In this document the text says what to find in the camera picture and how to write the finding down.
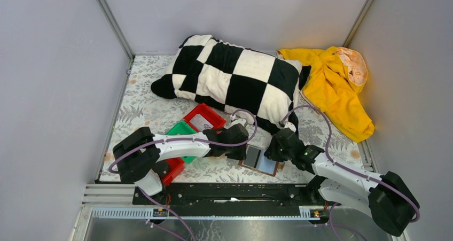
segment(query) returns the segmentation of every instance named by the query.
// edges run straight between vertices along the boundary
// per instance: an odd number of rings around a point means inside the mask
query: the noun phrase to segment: checkered blanket
[[[278,122],[297,105],[301,69],[299,61],[281,60],[211,35],[193,35],[151,90],[163,98],[188,98],[227,113],[247,109],[256,115],[258,126],[275,134]],[[248,114],[239,116],[253,123]],[[294,113],[290,121],[298,126]]]

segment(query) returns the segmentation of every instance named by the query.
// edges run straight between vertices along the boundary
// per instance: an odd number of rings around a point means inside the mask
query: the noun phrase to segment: green plastic tray
[[[196,130],[192,129],[187,123],[184,121],[178,122],[176,125],[173,126],[165,135],[175,136],[175,135],[188,135],[197,133]],[[196,157],[182,157],[184,162],[190,164]]]

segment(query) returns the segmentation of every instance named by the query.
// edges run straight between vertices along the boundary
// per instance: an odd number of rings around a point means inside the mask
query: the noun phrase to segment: red plastic tray
[[[184,161],[181,158],[170,158],[165,161],[170,166],[170,172],[162,178],[162,181],[168,186],[184,170]]]
[[[202,103],[196,106],[183,118],[183,120],[196,131],[203,131],[202,129],[195,127],[190,122],[197,114],[200,114],[204,119],[206,119],[212,125],[212,129],[223,127],[223,125],[227,122],[220,115],[214,112],[214,110],[212,110],[209,106],[207,106],[205,103]]]

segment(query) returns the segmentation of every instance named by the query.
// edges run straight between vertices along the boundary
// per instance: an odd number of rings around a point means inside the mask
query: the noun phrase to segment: yellow cloth
[[[360,53],[341,47],[282,49],[278,52],[285,59],[299,60],[303,66],[311,66],[301,94],[324,112],[340,131],[355,142],[373,134],[374,125],[357,96],[368,78]]]

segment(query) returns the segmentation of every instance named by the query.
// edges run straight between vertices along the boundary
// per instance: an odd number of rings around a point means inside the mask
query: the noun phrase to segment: robotic arm
[[[188,155],[219,157],[223,154],[231,159],[244,160],[248,142],[245,124],[245,119],[234,118],[227,128],[176,138],[152,134],[148,127],[142,127],[114,147],[116,161],[109,170],[120,174],[122,182],[135,183],[153,196],[164,188],[154,169],[159,161]],[[273,136],[264,155],[274,161],[290,160],[298,169],[314,174],[307,185],[313,190],[313,201],[322,197],[326,201],[341,203],[372,217],[387,233],[402,234],[416,212],[414,206],[395,190],[417,208],[420,206],[397,174],[388,172],[381,175],[348,164],[336,164],[328,152],[299,140],[291,123],[282,124],[282,127]],[[114,165],[118,166],[117,172],[112,169]]]

